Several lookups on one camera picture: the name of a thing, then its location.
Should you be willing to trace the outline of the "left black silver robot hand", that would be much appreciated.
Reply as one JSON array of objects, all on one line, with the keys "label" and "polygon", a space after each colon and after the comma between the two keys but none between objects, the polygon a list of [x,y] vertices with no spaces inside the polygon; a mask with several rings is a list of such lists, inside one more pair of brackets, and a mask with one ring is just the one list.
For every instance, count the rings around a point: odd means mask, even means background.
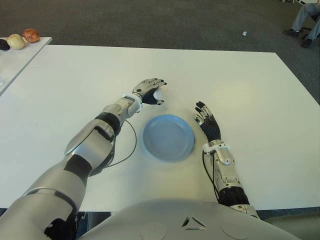
[{"label": "left black silver robot hand", "polygon": [[145,79],[133,88],[132,93],[139,96],[143,104],[162,105],[164,101],[156,99],[154,93],[165,85],[167,83],[160,78]]}]

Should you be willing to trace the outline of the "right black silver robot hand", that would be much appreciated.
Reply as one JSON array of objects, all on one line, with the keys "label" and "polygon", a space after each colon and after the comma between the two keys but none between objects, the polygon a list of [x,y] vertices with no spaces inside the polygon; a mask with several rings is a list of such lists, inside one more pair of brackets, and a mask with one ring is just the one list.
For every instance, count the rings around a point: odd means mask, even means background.
[{"label": "right black silver robot hand", "polygon": [[193,115],[194,120],[207,137],[208,142],[221,140],[220,127],[211,110],[202,101],[198,101],[195,105],[197,113]]}]

